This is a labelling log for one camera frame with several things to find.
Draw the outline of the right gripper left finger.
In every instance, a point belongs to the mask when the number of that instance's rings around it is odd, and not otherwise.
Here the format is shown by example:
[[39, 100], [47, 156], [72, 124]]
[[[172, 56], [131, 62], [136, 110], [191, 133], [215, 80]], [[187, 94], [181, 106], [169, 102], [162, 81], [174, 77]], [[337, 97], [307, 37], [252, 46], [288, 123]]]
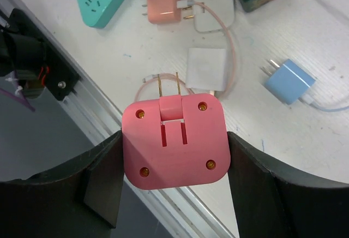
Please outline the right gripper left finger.
[[1, 237], [110, 237], [123, 179], [117, 132], [52, 169], [2, 181]]

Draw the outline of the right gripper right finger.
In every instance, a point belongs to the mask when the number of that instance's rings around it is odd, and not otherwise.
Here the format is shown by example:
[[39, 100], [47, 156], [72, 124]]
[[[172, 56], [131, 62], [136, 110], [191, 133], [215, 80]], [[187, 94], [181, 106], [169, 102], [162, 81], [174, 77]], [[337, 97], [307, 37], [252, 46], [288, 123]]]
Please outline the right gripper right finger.
[[348, 237], [348, 184], [296, 169], [227, 135], [240, 237]]

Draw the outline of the pink plug adapter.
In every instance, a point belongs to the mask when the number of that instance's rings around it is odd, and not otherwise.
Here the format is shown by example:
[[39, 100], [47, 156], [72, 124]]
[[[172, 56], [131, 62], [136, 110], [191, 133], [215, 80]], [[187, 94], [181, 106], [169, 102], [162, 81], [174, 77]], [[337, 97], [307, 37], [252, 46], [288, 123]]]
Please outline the pink plug adapter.
[[135, 102], [123, 112], [122, 136], [125, 175], [139, 189], [213, 183], [230, 167], [224, 110], [208, 93]]

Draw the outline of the blue plug adapter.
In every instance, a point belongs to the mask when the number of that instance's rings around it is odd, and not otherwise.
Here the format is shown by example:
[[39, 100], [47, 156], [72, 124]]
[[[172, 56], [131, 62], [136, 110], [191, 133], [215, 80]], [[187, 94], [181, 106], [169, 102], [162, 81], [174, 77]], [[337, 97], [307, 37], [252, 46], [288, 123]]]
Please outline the blue plug adapter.
[[291, 105], [301, 99], [316, 80], [291, 59], [282, 63], [270, 59], [261, 70], [268, 76], [265, 88], [282, 103]]

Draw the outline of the white usb charger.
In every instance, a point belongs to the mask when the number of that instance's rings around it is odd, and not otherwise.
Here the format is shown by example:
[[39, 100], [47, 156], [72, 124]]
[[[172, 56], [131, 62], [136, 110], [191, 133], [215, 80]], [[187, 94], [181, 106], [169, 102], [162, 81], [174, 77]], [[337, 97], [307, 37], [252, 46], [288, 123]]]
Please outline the white usb charger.
[[186, 87], [224, 91], [227, 83], [227, 58], [226, 49], [190, 48], [187, 58]]

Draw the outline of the white plug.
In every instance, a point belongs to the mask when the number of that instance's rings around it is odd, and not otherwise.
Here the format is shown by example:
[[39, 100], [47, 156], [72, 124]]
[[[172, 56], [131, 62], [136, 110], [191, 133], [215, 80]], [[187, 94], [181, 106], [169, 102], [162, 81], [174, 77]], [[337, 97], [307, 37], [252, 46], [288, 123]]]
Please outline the white plug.
[[[234, 22], [234, 0], [194, 0], [210, 8], [226, 27]], [[222, 30], [221, 25], [205, 8], [194, 5], [194, 26], [198, 32], [207, 33]]]

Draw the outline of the pink plug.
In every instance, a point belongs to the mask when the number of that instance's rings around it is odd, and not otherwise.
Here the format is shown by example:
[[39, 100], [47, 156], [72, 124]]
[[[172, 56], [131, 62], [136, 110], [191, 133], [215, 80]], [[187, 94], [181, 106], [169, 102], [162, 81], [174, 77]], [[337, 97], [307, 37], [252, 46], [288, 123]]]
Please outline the pink plug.
[[147, 9], [143, 16], [154, 25], [178, 23], [182, 19], [182, 11], [189, 10], [189, 5], [183, 0], [147, 0], [143, 7]]

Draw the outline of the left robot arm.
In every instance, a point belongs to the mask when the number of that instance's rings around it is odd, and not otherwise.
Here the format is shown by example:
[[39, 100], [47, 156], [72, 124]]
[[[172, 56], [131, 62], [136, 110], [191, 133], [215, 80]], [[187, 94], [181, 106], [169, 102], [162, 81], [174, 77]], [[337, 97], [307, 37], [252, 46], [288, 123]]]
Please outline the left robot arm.
[[32, 37], [1, 32], [1, 77], [11, 72], [27, 70], [44, 82], [50, 72], [46, 45]]

